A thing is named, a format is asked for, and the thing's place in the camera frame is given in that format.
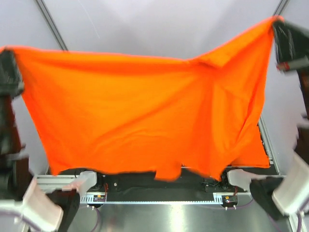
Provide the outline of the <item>orange t-shirt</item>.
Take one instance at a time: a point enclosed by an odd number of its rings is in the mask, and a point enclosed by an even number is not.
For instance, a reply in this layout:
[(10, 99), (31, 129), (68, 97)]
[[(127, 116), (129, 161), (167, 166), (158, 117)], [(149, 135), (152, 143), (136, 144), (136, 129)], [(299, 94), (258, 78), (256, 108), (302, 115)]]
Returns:
[(220, 179), (258, 126), (274, 22), (192, 59), (13, 46), (51, 173)]
[(240, 156), (231, 163), (231, 166), (264, 169), (270, 167), (268, 156), (263, 147), (259, 126), (254, 128), (252, 140), (240, 150)]

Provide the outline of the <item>folded orange t-shirt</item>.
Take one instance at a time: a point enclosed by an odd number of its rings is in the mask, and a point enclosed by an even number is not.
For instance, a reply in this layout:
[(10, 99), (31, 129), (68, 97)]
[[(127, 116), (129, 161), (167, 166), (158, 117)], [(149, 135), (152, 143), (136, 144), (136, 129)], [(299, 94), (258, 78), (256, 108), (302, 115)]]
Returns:
[(268, 156), (263, 147), (259, 126), (254, 128), (252, 140), (240, 150), (240, 156), (231, 163), (231, 166), (264, 169), (270, 167)]

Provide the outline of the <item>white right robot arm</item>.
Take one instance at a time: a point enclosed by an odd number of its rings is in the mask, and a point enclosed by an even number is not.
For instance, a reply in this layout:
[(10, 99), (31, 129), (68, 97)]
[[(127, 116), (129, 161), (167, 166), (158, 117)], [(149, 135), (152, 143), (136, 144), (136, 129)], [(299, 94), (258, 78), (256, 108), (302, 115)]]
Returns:
[[(305, 108), (309, 107), (309, 31), (289, 22), (273, 23), (277, 68), (296, 71)], [(257, 175), (234, 169), (219, 179), (223, 191), (236, 186), (251, 193), (253, 199), (274, 219), (292, 214), (301, 217), (309, 204), (309, 129), (298, 128), (295, 156), (286, 176)]]

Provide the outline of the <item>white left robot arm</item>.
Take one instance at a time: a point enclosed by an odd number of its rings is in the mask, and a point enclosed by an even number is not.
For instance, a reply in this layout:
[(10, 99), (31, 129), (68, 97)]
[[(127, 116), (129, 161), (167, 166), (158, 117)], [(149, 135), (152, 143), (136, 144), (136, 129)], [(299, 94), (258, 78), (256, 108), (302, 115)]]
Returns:
[(19, 158), (20, 142), (12, 100), (24, 91), (23, 76), (12, 50), (0, 53), (0, 214), (26, 223), (36, 232), (68, 231), (91, 188), (100, 191), (104, 179), (93, 171), (79, 176), (45, 176), (41, 182), (28, 168), (27, 157)]

